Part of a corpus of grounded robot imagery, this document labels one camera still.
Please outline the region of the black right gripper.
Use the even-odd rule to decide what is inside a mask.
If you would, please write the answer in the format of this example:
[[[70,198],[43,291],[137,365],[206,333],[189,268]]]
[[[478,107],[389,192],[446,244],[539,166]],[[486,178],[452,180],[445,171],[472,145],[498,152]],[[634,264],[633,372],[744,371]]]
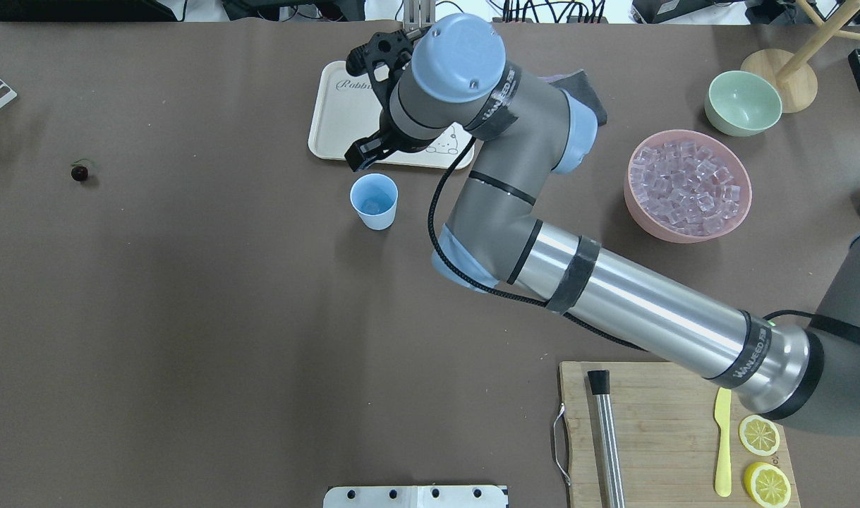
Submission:
[[[372,164],[396,152],[418,153],[430,141],[406,134],[393,119],[391,103],[398,81],[410,64],[416,41],[426,30],[376,32],[368,42],[353,48],[346,57],[346,72],[352,77],[367,76],[381,106],[378,130],[353,141],[344,157],[352,171],[365,171]]]

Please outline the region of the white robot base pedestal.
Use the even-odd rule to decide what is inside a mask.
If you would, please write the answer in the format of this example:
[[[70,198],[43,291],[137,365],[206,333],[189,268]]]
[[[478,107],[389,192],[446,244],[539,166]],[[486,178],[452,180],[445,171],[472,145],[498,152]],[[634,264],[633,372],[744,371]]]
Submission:
[[[509,507],[506,486],[383,485],[337,486],[323,507]]]

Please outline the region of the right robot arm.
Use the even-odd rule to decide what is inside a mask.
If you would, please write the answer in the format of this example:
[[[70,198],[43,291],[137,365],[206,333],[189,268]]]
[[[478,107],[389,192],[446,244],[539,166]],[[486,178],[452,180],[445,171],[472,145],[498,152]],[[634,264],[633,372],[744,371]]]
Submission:
[[[442,234],[428,228],[442,274],[491,294],[522,286],[531,305],[733,390],[763,418],[860,436],[860,232],[809,325],[772,326],[534,218],[547,177],[575,170],[598,120],[507,61],[490,23],[460,13],[378,32],[346,70],[370,78],[382,107],[378,132],[346,151],[354,171],[427,148],[452,124],[483,143]]]

